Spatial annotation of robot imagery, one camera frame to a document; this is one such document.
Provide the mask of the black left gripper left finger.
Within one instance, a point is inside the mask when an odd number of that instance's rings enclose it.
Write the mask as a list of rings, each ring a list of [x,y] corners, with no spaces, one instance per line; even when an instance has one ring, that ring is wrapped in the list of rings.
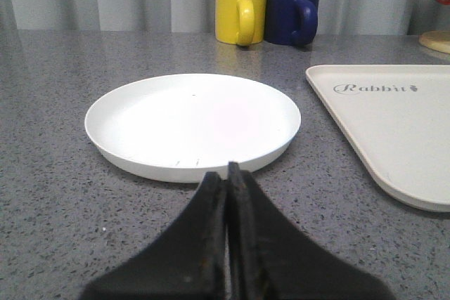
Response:
[[[179,217],[140,254],[91,282],[82,299],[223,299],[226,188],[205,174]]]

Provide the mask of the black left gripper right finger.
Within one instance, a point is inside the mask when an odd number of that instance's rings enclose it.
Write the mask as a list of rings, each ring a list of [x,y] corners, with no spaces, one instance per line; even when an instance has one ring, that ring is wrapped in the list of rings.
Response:
[[[298,230],[235,162],[227,207],[234,299],[393,299],[379,279]]]

